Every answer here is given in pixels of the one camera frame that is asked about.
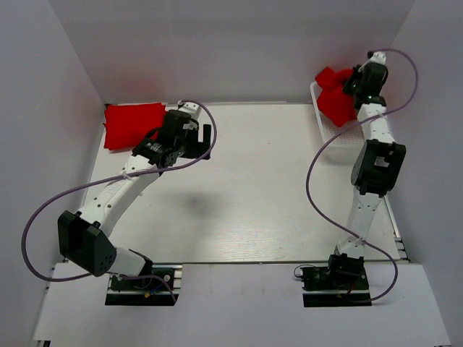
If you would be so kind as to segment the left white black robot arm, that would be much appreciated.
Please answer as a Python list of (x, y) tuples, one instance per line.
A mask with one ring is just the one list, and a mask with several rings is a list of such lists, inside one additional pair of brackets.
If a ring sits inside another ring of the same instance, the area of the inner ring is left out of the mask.
[(201, 126), (201, 107), (185, 102), (167, 111), (162, 125), (150, 130), (122, 166), (121, 179), (107, 184), (77, 212), (58, 219), (59, 251), (95, 277), (106, 273), (150, 275), (145, 255), (114, 246), (109, 237), (119, 219), (143, 191), (178, 159), (209, 159), (212, 126)]

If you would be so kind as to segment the folded red t shirt stack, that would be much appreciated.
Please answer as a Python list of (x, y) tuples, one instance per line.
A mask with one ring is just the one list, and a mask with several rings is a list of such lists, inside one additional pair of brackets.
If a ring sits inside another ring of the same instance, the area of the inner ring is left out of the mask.
[(104, 111), (104, 147), (121, 150), (136, 146), (150, 130), (162, 125), (165, 115), (162, 103), (109, 105)]

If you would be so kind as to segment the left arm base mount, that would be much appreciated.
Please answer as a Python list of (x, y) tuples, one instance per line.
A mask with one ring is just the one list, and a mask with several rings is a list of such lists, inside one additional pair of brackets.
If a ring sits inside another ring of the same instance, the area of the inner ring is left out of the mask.
[(106, 306), (123, 307), (173, 307), (178, 299), (181, 282), (181, 265), (154, 265), (152, 274), (165, 281), (171, 289), (157, 278), (139, 280), (123, 279), (120, 275), (110, 275), (106, 291)]

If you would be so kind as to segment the white plastic basket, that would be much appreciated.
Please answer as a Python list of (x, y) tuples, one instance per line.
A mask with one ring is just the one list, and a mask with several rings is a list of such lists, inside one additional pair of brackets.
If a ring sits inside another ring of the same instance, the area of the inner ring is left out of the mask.
[[(329, 141), (332, 137), (339, 134), (351, 123), (347, 123), (342, 127), (337, 127), (319, 108), (317, 99), (322, 92), (322, 88), (317, 82), (310, 84), (310, 95), (312, 97), (315, 117), (317, 119), (320, 135), (323, 142)], [(360, 150), (364, 143), (364, 137), (361, 127), (354, 127), (339, 135), (328, 147), (327, 150)]]

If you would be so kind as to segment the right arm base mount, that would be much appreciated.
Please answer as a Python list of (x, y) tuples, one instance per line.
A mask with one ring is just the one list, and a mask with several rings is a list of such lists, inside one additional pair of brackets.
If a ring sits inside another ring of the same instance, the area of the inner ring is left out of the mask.
[(368, 307), (372, 304), (363, 257), (332, 254), (326, 266), (299, 265), (305, 308)]

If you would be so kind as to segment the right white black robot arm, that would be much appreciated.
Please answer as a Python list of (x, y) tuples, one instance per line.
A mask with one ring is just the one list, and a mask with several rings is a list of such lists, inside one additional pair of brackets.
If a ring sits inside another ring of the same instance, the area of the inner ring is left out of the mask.
[(365, 142), (351, 174), (354, 195), (347, 228), (357, 235), (340, 241), (328, 260), (328, 275), (338, 283), (354, 282), (362, 276), (363, 241), (383, 197), (394, 188), (406, 154), (406, 147), (396, 143), (384, 116), (386, 102), (380, 93), (387, 76), (385, 64), (368, 62), (355, 68), (343, 87), (353, 97)]

